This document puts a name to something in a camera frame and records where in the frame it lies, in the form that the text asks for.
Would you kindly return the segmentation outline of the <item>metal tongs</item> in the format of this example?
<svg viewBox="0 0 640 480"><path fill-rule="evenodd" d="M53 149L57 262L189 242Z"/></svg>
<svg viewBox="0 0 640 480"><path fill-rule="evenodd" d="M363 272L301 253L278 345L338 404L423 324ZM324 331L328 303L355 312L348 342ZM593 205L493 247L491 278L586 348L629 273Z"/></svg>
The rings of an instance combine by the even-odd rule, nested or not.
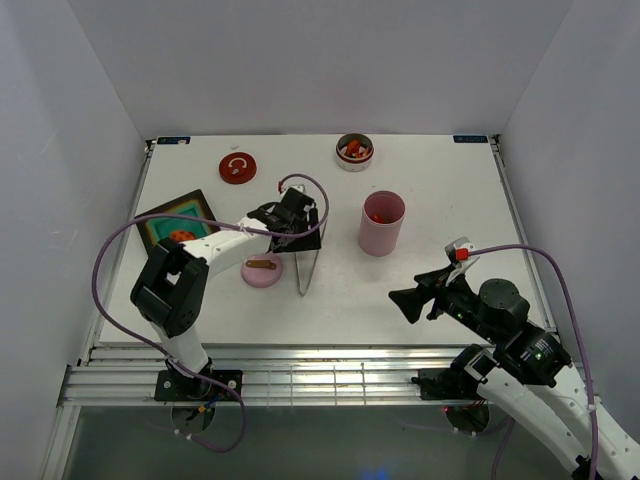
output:
<svg viewBox="0 0 640 480"><path fill-rule="evenodd" d="M298 293L301 297L307 294L311 286L319 253L319 250L313 250L294 254Z"/></svg>

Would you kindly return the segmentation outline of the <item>pink lid with brown handle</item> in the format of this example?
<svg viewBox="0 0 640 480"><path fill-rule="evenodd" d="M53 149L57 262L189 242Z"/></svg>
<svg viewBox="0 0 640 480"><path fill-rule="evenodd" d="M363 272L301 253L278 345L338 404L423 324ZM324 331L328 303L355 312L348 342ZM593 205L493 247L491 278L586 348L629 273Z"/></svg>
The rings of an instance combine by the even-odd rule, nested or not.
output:
<svg viewBox="0 0 640 480"><path fill-rule="evenodd" d="M241 266L241 277L253 288L269 288L282 277L283 263L278 255L271 252L249 257Z"/></svg>

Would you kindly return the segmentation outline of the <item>pink cylindrical container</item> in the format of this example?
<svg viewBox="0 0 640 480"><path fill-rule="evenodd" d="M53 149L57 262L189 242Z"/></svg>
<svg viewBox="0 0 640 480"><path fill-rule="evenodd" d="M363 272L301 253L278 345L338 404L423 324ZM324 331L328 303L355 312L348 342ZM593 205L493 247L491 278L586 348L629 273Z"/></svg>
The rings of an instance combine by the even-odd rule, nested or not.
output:
<svg viewBox="0 0 640 480"><path fill-rule="evenodd" d="M360 249L374 257L384 257L396 248L406 206L403 199L391 191L376 191L364 201L358 232ZM381 215L386 224L373 222L373 214Z"/></svg>

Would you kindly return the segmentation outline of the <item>orange fried piece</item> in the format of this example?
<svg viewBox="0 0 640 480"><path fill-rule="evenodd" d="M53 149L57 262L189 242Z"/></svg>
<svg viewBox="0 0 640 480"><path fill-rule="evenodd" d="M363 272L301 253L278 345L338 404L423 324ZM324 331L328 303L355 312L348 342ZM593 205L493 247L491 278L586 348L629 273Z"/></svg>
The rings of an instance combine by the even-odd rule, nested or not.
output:
<svg viewBox="0 0 640 480"><path fill-rule="evenodd" d="M169 238L175 242L185 242L195 240L196 236L190 231L174 230L169 234Z"/></svg>

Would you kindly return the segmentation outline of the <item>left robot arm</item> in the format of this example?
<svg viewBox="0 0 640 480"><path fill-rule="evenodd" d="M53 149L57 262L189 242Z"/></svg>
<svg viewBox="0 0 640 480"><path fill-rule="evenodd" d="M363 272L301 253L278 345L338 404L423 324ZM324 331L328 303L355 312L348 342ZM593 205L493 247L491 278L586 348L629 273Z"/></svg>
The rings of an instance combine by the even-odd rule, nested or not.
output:
<svg viewBox="0 0 640 480"><path fill-rule="evenodd" d="M167 351L171 381L190 399L205 397L212 387L212 361L198 337L200 314L210 278L265 253L294 253L321 248L318 208L270 202L249 212L230 229L186 242L159 241L130 294ZM185 368L176 368L176 360Z"/></svg>

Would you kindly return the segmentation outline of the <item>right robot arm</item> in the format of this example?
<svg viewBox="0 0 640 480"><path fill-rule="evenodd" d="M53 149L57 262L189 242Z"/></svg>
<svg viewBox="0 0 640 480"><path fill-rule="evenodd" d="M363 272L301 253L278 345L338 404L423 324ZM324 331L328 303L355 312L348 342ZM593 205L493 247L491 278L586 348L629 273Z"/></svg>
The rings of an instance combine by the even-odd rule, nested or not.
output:
<svg viewBox="0 0 640 480"><path fill-rule="evenodd" d="M409 323L446 314L488 342L467 346L435 376L413 378L426 399L496 404L545 444L575 479L636 479L639 445L587 396L586 373L549 332L528 319L530 305L508 280L473 291L452 268L415 276L390 300Z"/></svg>

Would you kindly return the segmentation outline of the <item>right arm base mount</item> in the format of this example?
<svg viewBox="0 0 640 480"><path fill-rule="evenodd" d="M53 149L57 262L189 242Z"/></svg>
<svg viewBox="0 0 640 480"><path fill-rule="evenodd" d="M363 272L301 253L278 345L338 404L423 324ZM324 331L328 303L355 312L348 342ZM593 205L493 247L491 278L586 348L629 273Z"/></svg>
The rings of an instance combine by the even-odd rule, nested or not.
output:
<svg viewBox="0 0 640 480"><path fill-rule="evenodd" d="M488 371L482 378L475 378L465 370L419 369L411 378L411 383L419 387L422 400L462 400L477 401L478 385L487 382Z"/></svg>

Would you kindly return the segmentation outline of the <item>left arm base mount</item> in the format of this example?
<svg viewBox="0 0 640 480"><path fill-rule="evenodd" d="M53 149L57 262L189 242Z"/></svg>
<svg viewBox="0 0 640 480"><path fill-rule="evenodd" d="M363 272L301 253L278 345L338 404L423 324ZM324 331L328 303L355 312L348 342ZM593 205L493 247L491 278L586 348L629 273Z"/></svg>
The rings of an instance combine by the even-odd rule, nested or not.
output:
<svg viewBox="0 0 640 480"><path fill-rule="evenodd" d="M198 378L186 377L172 369L162 370L158 373L153 399L157 402L201 402L216 399L217 401L235 401L235 397L229 392L233 389L241 394L243 372L241 370L219 370L201 372L203 376L215 380L224 385L202 381Z"/></svg>

